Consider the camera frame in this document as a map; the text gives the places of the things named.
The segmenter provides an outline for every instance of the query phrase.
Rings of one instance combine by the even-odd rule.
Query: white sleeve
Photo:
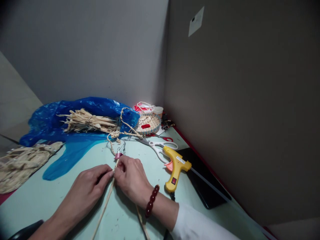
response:
[[[181,203],[179,203],[178,218],[171,235],[174,240],[239,240],[227,229],[213,222],[202,213]]]

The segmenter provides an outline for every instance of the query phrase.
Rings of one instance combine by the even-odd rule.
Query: woven straw piece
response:
[[[150,124],[149,128],[143,129],[141,126],[145,124]],[[146,135],[150,133],[157,132],[161,126],[161,119],[159,115],[152,114],[140,114],[140,119],[138,124],[134,128],[140,135]]]

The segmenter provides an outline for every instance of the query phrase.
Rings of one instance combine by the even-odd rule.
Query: yellow glue gun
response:
[[[171,162],[168,164],[173,165],[171,177],[169,181],[166,182],[166,189],[168,192],[174,192],[177,188],[181,170],[185,170],[186,172],[189,171],[191,168],[191,163],[189,161],[184,161],[182,156],[170,147],[164,146],[163,151],[165,155],[171,159]]]

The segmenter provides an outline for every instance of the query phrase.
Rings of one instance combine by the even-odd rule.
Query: gray wall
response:
[[[0,50],[44,103],[163,104],[168,0],[2,4]]]
[[[320,216],[318,11],[305,1],[170,3],[165,108],[262,225]]]
[[[0,52],[0,134],[19,141],[29,132],[28,120],[40,106],[40,100]],[[1,137],[0,152],[13,148],[11,144]]]

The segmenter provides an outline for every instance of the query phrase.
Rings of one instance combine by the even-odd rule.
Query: scissor blade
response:
[[[138,142],[141,142],[141,143],[149,146],[149,141],[148,141],[148,140],[145,140],[145,139],[137,139],[137,138],[136,138],[136,140],[137,140]]]

